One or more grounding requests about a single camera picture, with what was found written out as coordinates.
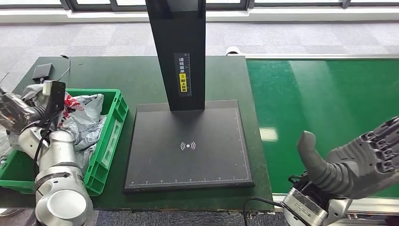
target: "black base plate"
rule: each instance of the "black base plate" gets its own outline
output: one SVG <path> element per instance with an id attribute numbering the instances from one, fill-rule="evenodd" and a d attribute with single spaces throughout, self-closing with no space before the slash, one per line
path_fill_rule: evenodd
<path id="1" fill-rule="evenodd" d="M 253 185 L 236 100 L 137 105 L 124 193 Z"/>

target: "yellow label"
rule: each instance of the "yellow label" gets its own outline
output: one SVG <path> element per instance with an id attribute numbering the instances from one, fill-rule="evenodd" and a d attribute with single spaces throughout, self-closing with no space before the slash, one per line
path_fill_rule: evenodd
<path id="1" fill-rule="evenodd" d="M 187 92 L 186 73 L 180 73 L 180 74 L 179 74 L 179 80 L 180 80 L 180 91 L 181 91 L 182 93 Z"/>

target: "green plastic crate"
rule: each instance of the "green plastic crate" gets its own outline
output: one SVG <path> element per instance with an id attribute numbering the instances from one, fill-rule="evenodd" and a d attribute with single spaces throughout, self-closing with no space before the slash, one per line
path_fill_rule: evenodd
<path id="1" fill-rule="evenodd" d="M 104 94 L 101 114 L 108 116 L 84 177 L 88 194 L 98 196 L 103 192 L 128 106 L 118 89 L 67 89 L 67 92 L 72 96 Z M 33 194 L 32 169 L 33 160 L 27 154 L 14 150 L 0 169 L 0 186 Z"/>

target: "white cable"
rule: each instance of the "white cable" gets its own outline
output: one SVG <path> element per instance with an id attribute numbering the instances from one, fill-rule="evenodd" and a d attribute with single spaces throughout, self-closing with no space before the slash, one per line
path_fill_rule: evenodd
<path id="1" fill-rule="evenodd" d="M 66 55 L 60 55 L 60 56 L 62 56 L 63 58 L 66 58 L 66 59 L 68 59 L 69 60 L 69 66 L 68 66 L 68 69 L 66 69 L 66 71 L 61 75 L 61 77 L 57 80 L 57 81 L 60 81 L 61 79 L 62 79 L 62 77 L 67 73 L 67 72 L 70 72 L 70 70 L 71 70 L 71 59 L 69 58 L 69 57 L 67 57 Z"/>

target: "black stand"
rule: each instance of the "black stand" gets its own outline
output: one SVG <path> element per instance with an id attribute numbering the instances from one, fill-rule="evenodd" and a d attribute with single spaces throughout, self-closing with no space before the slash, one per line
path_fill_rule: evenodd
<path id="1" fill-rule="evenodd" d="M 205 0 L 146 0 L 168 103 L 138 105 L 124 193 L 253 186 L 236 100 L 205 102 Z"/>

